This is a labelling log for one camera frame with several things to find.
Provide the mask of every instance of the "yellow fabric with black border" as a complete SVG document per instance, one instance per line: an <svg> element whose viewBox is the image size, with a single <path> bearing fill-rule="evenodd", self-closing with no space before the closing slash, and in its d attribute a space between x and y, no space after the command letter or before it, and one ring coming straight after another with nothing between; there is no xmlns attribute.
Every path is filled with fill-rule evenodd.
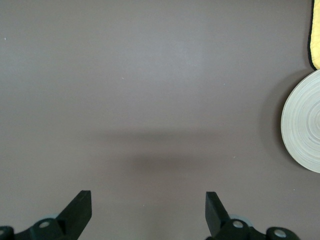
<svg viewBox="0 0 320 240"><path fill-rule="evenodd" d="M309 35L309 58L315 69L320 69L320 0L314 0Z"/></svg>

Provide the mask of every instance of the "silver bolt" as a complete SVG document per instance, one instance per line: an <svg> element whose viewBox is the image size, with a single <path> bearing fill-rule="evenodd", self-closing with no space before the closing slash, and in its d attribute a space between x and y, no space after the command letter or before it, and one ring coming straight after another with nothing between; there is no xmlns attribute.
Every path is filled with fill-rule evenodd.
<svg viewBox="0 0 320 240"><path fill-rule="evenodd" d="M39 228L43 229L45 227L48 227L49 225L50 225L50 222L44 221L44 222L40 223Z"/></svg>
<svg viewBox="0 0 320 240"><path fill-rule="evenodd" d="M274 234L279 238L285 238L287 236L286 233L280 229L274 230Z"/></svg>
<svg viewBox="0 0 320 240"><path fill-rule="evenodd" d="M242 224L242 222L240 221L234 221L233 226L235 226L237 229L242 229L244 227L244 225Z"/></svg>

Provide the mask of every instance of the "gray tabletop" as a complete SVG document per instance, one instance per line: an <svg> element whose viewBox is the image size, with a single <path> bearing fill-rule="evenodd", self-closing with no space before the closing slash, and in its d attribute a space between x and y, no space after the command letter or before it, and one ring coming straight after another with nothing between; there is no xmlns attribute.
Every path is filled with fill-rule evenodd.
<svg viewBox="0 0 320 240"><path fill-rule="evenodd" d="M281 138L310 0L0 1L0 226L92 191L81 240L202 240L205 193L319 238L320 174Z"/></svg>

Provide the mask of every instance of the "concentric ring pattern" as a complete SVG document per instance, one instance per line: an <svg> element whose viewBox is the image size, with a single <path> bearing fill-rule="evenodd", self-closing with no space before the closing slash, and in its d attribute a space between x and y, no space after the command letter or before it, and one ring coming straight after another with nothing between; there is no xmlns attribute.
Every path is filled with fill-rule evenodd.
<svg viewBox="0 0 320 240"><path fill-rule="evenodd" d="M281 134L290 155L320 173L320 70L302 80L286 100Z"/></svg>

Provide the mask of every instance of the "yellow cloth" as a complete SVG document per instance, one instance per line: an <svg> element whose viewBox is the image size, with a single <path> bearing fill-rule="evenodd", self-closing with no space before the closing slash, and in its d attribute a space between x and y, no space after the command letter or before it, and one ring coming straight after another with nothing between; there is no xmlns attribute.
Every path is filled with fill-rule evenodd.
<svg viewBox="0 0 320 240"><path fill-rule="evenodd" d="M320 69L320 0L314 0L310 35L310 57L316 69Z"/></svg>

